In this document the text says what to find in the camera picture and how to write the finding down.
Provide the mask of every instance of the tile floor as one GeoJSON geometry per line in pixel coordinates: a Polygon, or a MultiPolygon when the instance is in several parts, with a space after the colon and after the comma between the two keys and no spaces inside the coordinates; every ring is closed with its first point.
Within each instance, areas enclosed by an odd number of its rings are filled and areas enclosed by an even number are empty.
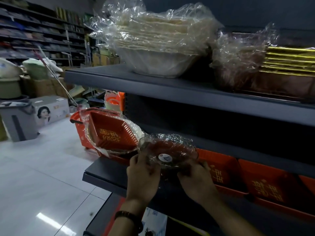
{"type": "Polygon", "coordinates": [[[98,158],[69,119],[37,139],[0,143],[0,235],[82,236],[111,194],[82,181],[98,158]]]}

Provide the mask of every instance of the dark wall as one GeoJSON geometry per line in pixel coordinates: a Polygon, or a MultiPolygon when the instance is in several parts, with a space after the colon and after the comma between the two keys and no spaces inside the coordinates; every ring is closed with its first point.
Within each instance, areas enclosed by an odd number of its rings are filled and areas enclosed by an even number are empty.
{"type": "Polygon", "coordinates": [[[315,0],[144,0],[147,10],[162,12],[187,3],[208,6],[225,26],[264,27],[315,31],[315,0]]]}

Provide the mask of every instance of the bracelet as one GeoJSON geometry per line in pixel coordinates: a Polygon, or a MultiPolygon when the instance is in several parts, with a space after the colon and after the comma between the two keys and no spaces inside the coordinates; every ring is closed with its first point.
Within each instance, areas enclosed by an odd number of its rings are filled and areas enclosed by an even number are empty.
{"type": "Polygon", "coordinates": [[[117,211],[115,214],[115,219],[119,217],[126,217],[130,219],[132,222],[134,222],[135,226],[138,229],[138,234],[142,232],[143,230],[143,224],[141,222],[141,219],[137,217],[136,215],[129,213],[127,211],[117,211]]]}

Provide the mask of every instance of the hand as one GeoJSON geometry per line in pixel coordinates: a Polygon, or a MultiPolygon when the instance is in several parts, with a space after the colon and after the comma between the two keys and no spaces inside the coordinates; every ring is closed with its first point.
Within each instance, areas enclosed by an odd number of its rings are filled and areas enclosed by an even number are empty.
{"type": "Polygon", "coordinates": [[[210,167],[206,162],[202,166],[195,161],[188,163],[191,166],[190,176],[180,172],[177,174],[185,193],[203,207],[208,203],[215,205],[220,199],[211,178],[210,167]]]}
{"type": "Polygon", "coordinates": [[[135,155],[130,159],[130,166],[127,168],[128,200],[136,200],[145,206],[155,196],[160,182],[161,167],[159,164],[149,166],[145,152],[135,155]]]}

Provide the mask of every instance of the round white sticker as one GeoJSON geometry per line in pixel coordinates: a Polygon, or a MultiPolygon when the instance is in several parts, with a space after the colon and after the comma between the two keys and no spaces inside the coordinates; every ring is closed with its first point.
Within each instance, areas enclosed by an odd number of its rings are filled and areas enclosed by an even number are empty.
{"type": "Polygon", "coordinates": [[[171,162],[173,160],[172,157],[167,154],[160,154],[158,155],[158,158],[163,162],[171,162]]]}

